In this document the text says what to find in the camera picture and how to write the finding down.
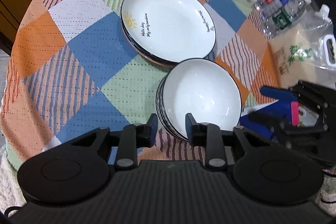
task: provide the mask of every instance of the plate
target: plate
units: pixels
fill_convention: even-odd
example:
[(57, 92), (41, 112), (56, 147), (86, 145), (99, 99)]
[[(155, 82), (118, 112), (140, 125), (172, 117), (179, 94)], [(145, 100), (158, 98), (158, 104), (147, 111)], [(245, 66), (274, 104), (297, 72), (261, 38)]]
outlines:
[(172, 126), (187, 138), (187, 113), (192, 113), (198, 123), (209, 122), (232, 131), (239, 122), (242, 100), (236, 82), (225, 69), (194, 58), (176, 65), (167, 75), (163, 107)]
[(159, 84), (159, 87), (157, 88), (157, 92), (156, 92), (156, 113), (157, 116), (162, 124), (162, 126), (164, 127), (164, 129), (173, 137), (180, 139), (180, 140), (184, 140), (186, 141), (186, 139), (184, 137), (182, 137), (181, 135), (178, 134), (178, 132), (176, 132), (171, 126), (169, 126), (166, 122), (166, 120), (164, 119), (164, 115), (163, 115), (163, 110), (161, 109), (162, 106), (162, 102), (160, 102), (160, 100), (162, 100), (162, 87), (163, 87), (163, 83), (164, 83), (165, 78), (162, 79), (162, 81)]
[(139, 47), (169, 62), (204, 58), (215, 45), (214, 23), (198, 0), (123, 0), (121, 18)]
[(126, 40), (130, 45), (136, 50), (138, 54), (140, 54), (143, 58), (147, 59), (148, 61), (151, 61), (152, 63), (155, 63), (160, 66), (165, 66), (165, 67), (173, 67), (176, 65), (174, 62), (169, 62), (167, 60), (158, 58), (155, 55), (152, 55), (150, 52), (147, 52), (144, 48), (140, 47), (134, 39), (129, 35), (127, 30), (125, 29), (125, 25), (123, 22), (121, 22), (121, 29), (125, 35)]

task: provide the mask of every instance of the plaid tablecloth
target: plaid tablecloth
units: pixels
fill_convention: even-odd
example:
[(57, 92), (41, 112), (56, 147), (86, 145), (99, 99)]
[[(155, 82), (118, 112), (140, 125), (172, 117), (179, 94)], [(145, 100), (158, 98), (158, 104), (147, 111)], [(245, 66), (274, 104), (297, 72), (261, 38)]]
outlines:
[[(210, 55), (235, 79), (247, 105), (266, 103), (259, 88), (278, 85), (256, 11), (234, 0), (199, 0), (217, 32)], [(146, 122), (167, 69), (148, 63), (125, 40), (122, 0), (33, 0), (16, 35), (1, 106), (9, 160), (24, 161), (100, 126)], [(115, 150), (111, 155), (113, 162)], [(159, 130), (139, 159), (202, 159)]]

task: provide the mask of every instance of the blue square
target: blue square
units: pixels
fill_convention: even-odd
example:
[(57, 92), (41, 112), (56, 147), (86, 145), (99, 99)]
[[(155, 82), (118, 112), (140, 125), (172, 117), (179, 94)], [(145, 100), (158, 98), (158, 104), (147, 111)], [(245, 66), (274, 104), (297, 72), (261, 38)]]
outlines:
[(210, 0), (208, 4), (238, 32), (240, 26), (246, 20), (246, 16), (237, 8), (232, 0)]
[[(105, 95), (98, 91), (89, 98), (88, 103), (64, 125), (56, 135), (61, 143), (65, 143), (98, 127), (109, 127), (111, 131), (122, 130), (129, 122), (110, 103)], [(112, 147), (109, 164), (113, 164), (117, 154), (117, 147)]]
[(99, 87), (137, 55), (125, 39), (121, 19), (114, 12), (71, 39), (68, 46)]

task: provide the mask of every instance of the white rug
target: white rug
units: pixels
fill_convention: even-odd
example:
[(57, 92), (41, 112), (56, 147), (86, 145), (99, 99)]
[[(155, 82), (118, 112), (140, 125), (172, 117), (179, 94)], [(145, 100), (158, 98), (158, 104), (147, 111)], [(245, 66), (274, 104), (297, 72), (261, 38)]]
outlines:
[(6, 145), (0, 148), (0, 211), (11, 206), (23, 206), (26, 200), (16, 179), (16, 171), (7, 160)]

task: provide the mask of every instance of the green label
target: green label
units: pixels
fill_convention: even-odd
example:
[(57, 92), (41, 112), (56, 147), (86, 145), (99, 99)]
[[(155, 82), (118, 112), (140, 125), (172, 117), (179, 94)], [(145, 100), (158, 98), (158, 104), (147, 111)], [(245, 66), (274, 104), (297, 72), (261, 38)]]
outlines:
[(292, 24), (291, 17), (289, 16), (289, 14), (287, 14), (285, 9), (283, 8), (281, 8), (278, 12), (276, 12), (272, 16), (272, 19), (280, 30), (283, 30)]

